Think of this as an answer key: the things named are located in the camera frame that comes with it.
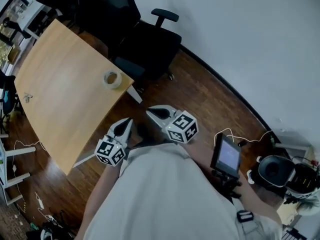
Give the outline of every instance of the phone mount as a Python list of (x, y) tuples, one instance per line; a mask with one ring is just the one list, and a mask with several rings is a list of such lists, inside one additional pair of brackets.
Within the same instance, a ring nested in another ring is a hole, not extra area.
[(212, 175), (221, 180), (223, 191), (231, 198), (240, 198), (234, 192), (235, 187), (241, 186), (239, 181), (241, 147), (235, 145), (228, 137), (219, 133), (216, 138), (210, 167)]

